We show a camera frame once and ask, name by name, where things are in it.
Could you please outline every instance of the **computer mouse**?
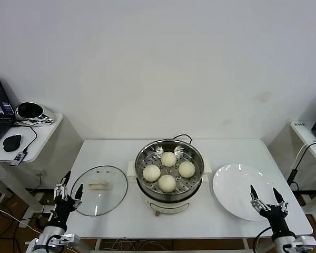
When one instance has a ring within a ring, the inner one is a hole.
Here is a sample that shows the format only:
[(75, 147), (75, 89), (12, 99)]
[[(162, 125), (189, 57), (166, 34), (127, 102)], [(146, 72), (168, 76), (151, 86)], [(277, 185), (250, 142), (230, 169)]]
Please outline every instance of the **computer mouse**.
[(6, 152), (17, 150), (20, 147), (20, 142), (21, 142), (20, 134), (7, 137), (4, 140), (4, 150)]

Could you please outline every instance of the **steamed bun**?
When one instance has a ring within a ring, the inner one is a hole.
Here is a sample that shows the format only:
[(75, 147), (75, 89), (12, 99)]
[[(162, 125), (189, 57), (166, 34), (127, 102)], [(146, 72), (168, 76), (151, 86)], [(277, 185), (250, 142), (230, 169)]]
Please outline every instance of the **steamed bun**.
[(164, 152), (160, 157), (160, 161), (166, 167), (172, 167), (177, 162), (177, 157), (172, 152)]
[(165, 193), (174, 191), (176, 184), (174, 177), (170, 175), (163, 175), (158, 181), (159, 188)]
[(178, 171), (183, 178), (190, 178), (195, 174), (195, 166), (192, 162), (182, 162)]
[(149, 165), (143, 171), (143, 177), (148, 182), (156, 181), (160, 177), (160, 169), (156, 165)]

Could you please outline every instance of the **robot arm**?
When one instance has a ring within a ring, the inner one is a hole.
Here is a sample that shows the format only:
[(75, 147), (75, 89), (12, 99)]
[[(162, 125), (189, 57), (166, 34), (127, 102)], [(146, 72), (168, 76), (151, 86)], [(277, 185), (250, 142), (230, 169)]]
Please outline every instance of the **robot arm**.
[(251, 204), (253, 208), (265, 217), (273, 231), (272, 240), (276, 245), (278, 253), (309, 253), (316, 247), (316, 241), (311, 236), (300, 236), (291, 232), (285, 221), (288, 215), (288, 203), (283, 200), (282, 195), (273, 188), (277, 205), (265, 204), (259, 199), (256, 190), (251, 186)]
[[(75, 247), (81, 253), (89, 253), (89, 247), (75, 234), (64, 234), (67, 230), (66, 222), (69, 214), (74, 211), (82, 202), (83, 185), (80, 185), (71, 198), (67, 194), (67, 183), (70, 172), (57, 184), (54, 189), (55, 206), (51, 211), (47, 226), (38, 238), (33, 239), (27, 248), (26, 253), (59, 253), (64, 247)], [(251, 186), (251, 204), (254, 209), (263, 217), (267, 218), (273, 231), (272, 240), (276, 245), (278, 253), (309, 253), (316, 247), (316, 241), (311, 236), (296, 235), (291, 232), (285, 221), (288, 215), (288, 203), (285, 202), (281, 194), (273, 188), (277, 205), (264, 203), (259, 199), (256, 190)]]
[(75, 234), (64, 234), (67, 230), (66, 222), (69, 214), (76, 210), (82, 203), (83, 185), (78, 188), (75, 198), (67, 194), (67, 183), (70, 171), (57, 184), (54, 189), (55, 206), (51, 211), (51, 216), (47, 222), (43, 233), (38, 238), (33, 239), (27, 248), (26, 253), (58, 253), (64, 247), (79, 247), (80, 252), (90, 252), (89, 247)]

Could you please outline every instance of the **white plate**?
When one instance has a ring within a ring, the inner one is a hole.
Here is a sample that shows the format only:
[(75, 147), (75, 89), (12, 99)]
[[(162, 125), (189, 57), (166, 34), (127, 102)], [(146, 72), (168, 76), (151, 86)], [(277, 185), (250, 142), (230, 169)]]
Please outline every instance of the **white plate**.
[(221, 167), (214, 175), (213, 190), (219, 202), (230, 213), (245, 220), (263, 220), (252, 207), (250, 185), (253, 185), (259, 199), (275, 204), (272, 184), (258, 170), (243, 164), (229, 164)]

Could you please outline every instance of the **glass lid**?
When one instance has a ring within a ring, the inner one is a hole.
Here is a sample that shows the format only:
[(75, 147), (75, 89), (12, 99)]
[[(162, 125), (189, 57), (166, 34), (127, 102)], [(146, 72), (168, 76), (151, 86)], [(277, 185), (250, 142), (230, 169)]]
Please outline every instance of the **glass lid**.
[(82, 204), (77, 211), (86, 216), (99, 216), (112, 211), (122, 202), (127, 191), (125, 174), (113, 166), (98, 166), (82, 174), (72, 187), (72, 198), (81, 184)]

